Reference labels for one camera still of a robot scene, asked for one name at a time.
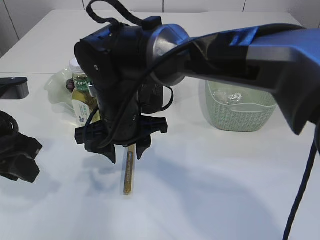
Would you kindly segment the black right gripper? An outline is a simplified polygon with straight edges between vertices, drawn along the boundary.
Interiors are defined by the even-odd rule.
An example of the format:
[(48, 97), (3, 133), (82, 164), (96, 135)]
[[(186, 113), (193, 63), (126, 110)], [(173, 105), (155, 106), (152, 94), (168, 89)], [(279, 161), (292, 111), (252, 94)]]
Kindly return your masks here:
[(75, 57), (89, 77), (100, 119), (75, 130), (75, 140), (91, 153), (116, 163), (115, 147), (136, 146), (140, 160), (151, 146), (151, 135), (168, 131), (164, 117), (142, 113), (142, 85), (158, 84), (152, 78), (153, 44), (165, 29), (161, 21), (137, 26), (114, 21), (76, 43)]

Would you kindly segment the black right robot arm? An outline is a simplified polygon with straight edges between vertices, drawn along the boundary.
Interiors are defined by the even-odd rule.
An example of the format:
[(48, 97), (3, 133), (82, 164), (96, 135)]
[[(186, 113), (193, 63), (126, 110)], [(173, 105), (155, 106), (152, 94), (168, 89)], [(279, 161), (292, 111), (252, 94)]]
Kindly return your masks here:
[(92, 80), (100, 121), (75, 130), (77, 144), (116, 160), (115, 146), (136, 145), (168, 131), (164, 117), (146, 116), (148, 85), (172, 87), (185, 77), (270, 93), (299, 135), (320, 123), (320, 31), (276, 23), (189, 37), (176, 24), (110, 24), (74, 47)]

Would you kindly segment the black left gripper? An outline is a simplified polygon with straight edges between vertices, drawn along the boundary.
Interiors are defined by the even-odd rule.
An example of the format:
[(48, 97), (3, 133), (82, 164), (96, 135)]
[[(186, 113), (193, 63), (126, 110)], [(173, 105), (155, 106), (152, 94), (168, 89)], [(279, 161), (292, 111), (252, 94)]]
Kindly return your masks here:
[[(22, 100), (29, 95), (26, 77), (0, 78), (1, 100)], [(35, 138), (19, 133), (17, 121), (0, 111), (0, 176), (12, 181), (33, 183), (40, 173), (34, 160), (42, 144)]]

